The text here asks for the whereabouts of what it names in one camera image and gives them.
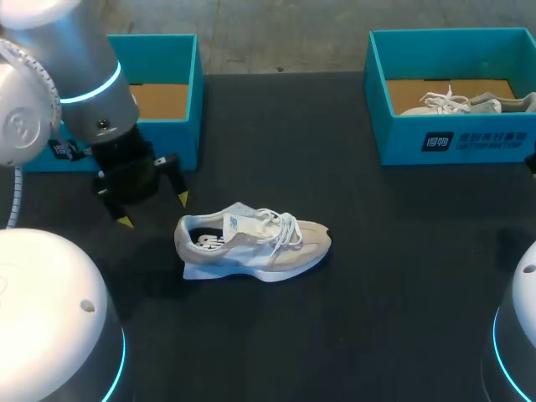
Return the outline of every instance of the blue led ring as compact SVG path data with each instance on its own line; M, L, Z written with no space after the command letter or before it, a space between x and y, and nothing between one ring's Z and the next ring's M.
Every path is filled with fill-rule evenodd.
M105 90L107 90L108 88L111 87L111 85L116 82L117 78L119 77L119 74L121 73L121 64L119 62L117 62L117 69L116 69L116 72L113 74L112 77L110 77L110 79L105 82L103 85L101 85L99 88L97 88L96 90L93 90L91 92L88 92L87 94L84 94L84 95L80 95L80 96L76 96L74 98L65 98L65 99L62 99L61 100L61 104L62 105L67 105L69 103L76 103L76 102L81 102L81 101L87 101L88 99L94 97L94 96L97 96L99 94L101 94L102 92L104 92Z
M510 377L510 374L508 374L508 371L506 371L506 368L504 367L503 361L501 360L501 356L499 355L499 349L497 348L497 340L495 338L495 324L497 323L498 314L499 314L499 310L497 309L497 313L495 314L495 319L493 320L493 347L495 348L495 354L497 356L497 361L499 362L499 365L501 366L502 372L504 373L504 375L506 376L506 378L508 379L510 384L513 386L513 388L516 391L518 391L518 394L521 395L521 397L526 402L532 402L532 400L530 400L528 398L528 396L523 393L523 391L516 385L516 383L513 382L512 377Z
M123 373L123 368L125 367L125 358L126 358L126 339L125 339L125 332L121 330L123 333L123 356L121 358L121 364L119 366L119 370L117 370L117 376L114 380L113 384L111 385L110 389L108 390L108 393L105 395L105 397L102 399L101 402L107 402L111 395L116 390L117 384L119 383L119 379L121 378L121 374Z

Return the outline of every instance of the shoe tongue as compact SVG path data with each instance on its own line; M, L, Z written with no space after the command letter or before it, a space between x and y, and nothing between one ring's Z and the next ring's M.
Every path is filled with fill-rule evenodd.
M268 224L261 227L262 220L237 214L224 214L224 242L227 243L237 233L244 233L258 239L265 239L277 234L279 225Z

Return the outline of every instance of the shoe sole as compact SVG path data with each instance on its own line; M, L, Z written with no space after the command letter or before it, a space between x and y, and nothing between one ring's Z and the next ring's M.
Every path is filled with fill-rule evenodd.
M318 257L308 264L301 266L290 271L283 272L267 272L258 270L256 268L249 268L247 266L225 266L225 265L196 265L186 264L184 266L183 278L189 281L204 280L204 279L219 279L229 275L249 275L263 282L278 282L291 279L294 276L300 275L303 272L310 270L313 266L318 264L326 254Z

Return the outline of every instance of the robotic arm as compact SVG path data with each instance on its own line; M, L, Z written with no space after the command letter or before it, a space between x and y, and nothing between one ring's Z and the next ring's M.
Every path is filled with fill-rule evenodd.
M2 0L0 24L6 39L0 85L7 94L0 164L37 156L58 116L74 139L91 147L136 129L139 111L90 2Z
M95 159L93 192L115 220L133 226L123 205L153 195L159 173L185 205L177 157L156 158L139 132L136 100L90 1L0 0L0 25L0 166L31 161L56 137L71 161ZM62 120L83 152L60 136Z

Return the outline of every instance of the concrete floor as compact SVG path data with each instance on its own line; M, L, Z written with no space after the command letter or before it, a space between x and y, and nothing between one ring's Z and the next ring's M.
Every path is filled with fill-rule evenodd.
M360 70L371 29L523 26L536 33L534 0L97 2L109 33L196 33L204 71L213 74Z

